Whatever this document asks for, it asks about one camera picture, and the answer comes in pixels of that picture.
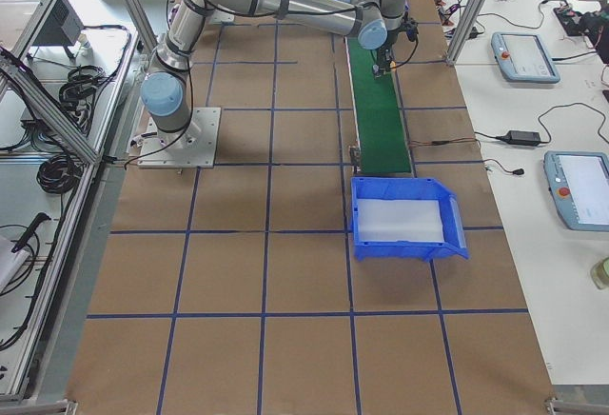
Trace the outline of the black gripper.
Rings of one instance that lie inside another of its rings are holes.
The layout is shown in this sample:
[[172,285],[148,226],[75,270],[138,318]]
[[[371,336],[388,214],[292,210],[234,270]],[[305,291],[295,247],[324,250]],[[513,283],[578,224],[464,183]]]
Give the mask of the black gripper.
[[384,74],[390,73],[395,67],[393,58],[393,46],[396,44],[399,35],[404,31],[403,27],[398,27],[387,32],[387,37],[384,43],[378,48],[378,60],[383,61],[383,67],[379,65],[379,61],[374,58],[372,65],[372,73],[375,77],[381,77]]

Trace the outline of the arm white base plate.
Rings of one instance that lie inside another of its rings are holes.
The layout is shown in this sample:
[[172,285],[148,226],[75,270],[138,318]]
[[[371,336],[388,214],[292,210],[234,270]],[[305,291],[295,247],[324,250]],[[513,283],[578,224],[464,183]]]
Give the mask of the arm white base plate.
[[190,126],[184,135],[157,129],[153,118],[148,119],[147,132],[153,135],[143,140],[139,168],[213,168],[217,148],[221,109],[195,108]]

